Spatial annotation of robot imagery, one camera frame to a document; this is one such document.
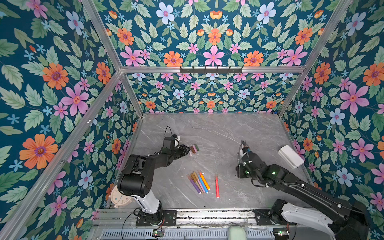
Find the blue highlighter pen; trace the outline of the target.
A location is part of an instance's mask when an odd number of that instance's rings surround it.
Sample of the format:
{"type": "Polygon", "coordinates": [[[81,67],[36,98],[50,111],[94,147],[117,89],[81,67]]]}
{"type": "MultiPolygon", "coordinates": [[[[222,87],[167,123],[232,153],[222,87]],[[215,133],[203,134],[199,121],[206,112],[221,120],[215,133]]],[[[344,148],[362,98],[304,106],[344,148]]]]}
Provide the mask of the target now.
{"type": "Polygon", "coordinates": [[[201,186],[203,187],[204,192],[207,194],[209,191],[208,191],[207,187],[205,186],[203,179],[201,178],[200,175],[197,174],[197,176],[198,176],[198,180],[199,180],[201,186]]]}

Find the red highlighter pen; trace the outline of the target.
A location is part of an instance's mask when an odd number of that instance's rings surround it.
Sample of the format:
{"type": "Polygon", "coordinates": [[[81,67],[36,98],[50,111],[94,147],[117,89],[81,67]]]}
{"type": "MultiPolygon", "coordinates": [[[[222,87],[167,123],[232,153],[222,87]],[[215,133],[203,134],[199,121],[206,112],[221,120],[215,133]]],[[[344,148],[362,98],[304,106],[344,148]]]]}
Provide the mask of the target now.
{"type": "Polygon", "coordinates": [[[220,198],[220,185],[218,175],[215,175],[215,185],[216,185],[216,198],[220,198]]]}

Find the white rectangular box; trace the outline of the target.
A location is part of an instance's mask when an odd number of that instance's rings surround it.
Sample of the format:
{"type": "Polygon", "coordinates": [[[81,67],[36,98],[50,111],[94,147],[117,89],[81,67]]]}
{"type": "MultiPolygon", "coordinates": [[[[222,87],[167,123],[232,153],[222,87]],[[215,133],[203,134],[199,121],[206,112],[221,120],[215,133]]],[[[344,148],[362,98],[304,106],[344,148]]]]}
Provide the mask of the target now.
{"type": "Polygon", "coordinates": [[[304,164],[304,160],[289,145],[281,147],[278,154],[293,168],[296,169],[304,164]]]}

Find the black hook rail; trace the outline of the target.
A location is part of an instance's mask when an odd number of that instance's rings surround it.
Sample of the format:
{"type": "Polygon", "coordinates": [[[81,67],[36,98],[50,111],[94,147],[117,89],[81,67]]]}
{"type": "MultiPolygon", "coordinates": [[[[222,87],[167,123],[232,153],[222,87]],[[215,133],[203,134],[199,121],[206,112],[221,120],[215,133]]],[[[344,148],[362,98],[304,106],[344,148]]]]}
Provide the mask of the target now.
{"type": "Polygon", "coordinates": [[[180,67],[181,74],[238,74],[243,72],[243,67],[180,67]]]}

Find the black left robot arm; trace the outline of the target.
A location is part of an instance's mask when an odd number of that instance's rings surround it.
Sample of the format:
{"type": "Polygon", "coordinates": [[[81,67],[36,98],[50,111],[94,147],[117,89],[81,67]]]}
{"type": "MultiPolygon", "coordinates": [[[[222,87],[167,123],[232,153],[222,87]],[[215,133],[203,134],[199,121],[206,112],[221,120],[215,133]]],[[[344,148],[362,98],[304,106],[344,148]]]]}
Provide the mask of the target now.
{"type": "Polygon", "coordinates": [[[117,190],[133,198],[140,206],[138,217],[152,226],[164,221],[162,203],[152,191],[156,169],[168,167],[173,161],[185,157],[191,148],[180,143],[178,135],[164,138],[163,146],[152,155],[130,155],[117,179],[117,190]]]}

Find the pink pen gold cap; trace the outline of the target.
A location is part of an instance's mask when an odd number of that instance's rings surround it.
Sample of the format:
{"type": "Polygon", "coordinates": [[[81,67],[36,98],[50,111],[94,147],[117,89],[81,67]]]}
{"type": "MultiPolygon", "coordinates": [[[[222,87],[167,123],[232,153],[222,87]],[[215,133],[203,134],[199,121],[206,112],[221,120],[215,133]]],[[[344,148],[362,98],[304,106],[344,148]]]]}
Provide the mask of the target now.
{"type": "Polygon", "coordinates": [[[196,173],[196,172],[193,172],[193,176],[194,176],[196,182],[198,183],[199,187],[201,188],[202,193],[204,194],[204,193],[205,193],[205,190],[204,190],[204,187],[203,187],[202,183],[200,182],[200,179],[199,179],[197,173],[196,173]]]}

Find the purple highlighter pen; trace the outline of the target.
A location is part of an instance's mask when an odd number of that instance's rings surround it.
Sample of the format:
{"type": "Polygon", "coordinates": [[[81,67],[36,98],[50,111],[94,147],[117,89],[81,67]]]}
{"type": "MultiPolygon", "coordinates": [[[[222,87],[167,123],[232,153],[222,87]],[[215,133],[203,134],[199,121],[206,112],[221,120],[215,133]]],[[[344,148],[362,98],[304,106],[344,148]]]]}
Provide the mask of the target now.
{"type": "Polygon", "coordinates": [[[187,178],[189,179],[189,181],[191,182],[191,184],[193,185],[193,187],[196,189],[196,191],[198,192],[198,194],[201,194],[202,191],[200,190],[200,188],[197,186],[197,184],[195,183],[195,181],[192,179],[192,177],[190,175],[187,175],[187,178]]]}

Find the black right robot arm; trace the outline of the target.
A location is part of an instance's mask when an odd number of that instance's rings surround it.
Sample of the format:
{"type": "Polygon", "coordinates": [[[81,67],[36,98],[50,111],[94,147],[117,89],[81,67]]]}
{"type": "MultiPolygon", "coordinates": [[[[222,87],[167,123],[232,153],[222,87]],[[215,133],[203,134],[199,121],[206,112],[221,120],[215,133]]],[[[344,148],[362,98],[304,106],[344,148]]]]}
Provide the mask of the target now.
{"type": "Polygon", "coordinates": [[[335,240],[366,240],[370,232],[365,205],[350,204],[302,181],[289,170],[267,165],[248,146],[238,151],[238,178],[256,181],[255,187],[274,188],[292,195],[311,206],[297,207],[284,200],[276,200],[270,210],[274,223],[296,223],[327,233],[335,240]]]}

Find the tan pen gold cap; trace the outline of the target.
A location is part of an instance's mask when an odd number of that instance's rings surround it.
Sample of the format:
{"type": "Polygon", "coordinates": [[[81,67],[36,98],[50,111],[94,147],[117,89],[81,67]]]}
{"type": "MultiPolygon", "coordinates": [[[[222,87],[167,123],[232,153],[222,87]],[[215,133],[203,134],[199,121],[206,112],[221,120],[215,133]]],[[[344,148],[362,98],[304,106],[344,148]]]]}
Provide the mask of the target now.
{"type": "Polygon", "coordinates": [[[194,181],[194,183],[195,183],[195,184],[197,185],[197,187],[199,188],[199,190],[203,193],[204,190],[200,187],[199,182],[198,182],[198,180],[196,179],[195,175],[194,175],[193,173],[191,173],[190,176],[191,176],[192,180],[194,181]]]}

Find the orange highlighter pen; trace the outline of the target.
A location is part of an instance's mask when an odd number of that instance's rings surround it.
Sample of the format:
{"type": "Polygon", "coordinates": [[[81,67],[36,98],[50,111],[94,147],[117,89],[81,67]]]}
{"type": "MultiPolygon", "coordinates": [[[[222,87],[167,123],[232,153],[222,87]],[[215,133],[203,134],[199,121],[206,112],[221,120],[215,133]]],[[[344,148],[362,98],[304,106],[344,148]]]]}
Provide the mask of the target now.
{"type": "Polygon", "coordinates": [[[203,181],[205,188],[207,189],[206,192],[208,192],[211,188],[210,188],[207,180],[205,179],[204,174],[200,170],[198,170],[198,172],[199,172],[199,176],[200,176],[201,180],[203,181]]]}

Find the pale green rounded object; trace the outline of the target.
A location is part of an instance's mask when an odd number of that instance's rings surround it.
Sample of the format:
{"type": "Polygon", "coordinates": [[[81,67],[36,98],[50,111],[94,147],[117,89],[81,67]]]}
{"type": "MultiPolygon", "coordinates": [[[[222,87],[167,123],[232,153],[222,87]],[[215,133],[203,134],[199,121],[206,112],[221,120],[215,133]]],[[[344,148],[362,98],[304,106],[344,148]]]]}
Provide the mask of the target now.
{"type": "Polygon", "coordinates": [[[230,226],[228,228],[228,240],[247,240],[246,229],[239,226],[230,226]]]}

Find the beige round clock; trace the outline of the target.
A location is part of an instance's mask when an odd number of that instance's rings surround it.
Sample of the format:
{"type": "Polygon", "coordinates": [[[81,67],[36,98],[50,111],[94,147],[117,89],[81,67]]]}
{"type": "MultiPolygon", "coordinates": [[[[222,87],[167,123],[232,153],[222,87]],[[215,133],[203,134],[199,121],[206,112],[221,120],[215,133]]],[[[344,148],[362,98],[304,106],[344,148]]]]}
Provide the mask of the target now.
{"type": "Polygon", "coordinates": [[[132,203],[134,200],[132,197],[122,194],[118,190],[117,186],[115,186],[111,190],[109,198],[110,198],[112,205],[115,209],[125,207],[125,206],[129,205],[130,203],[132,203]]]}

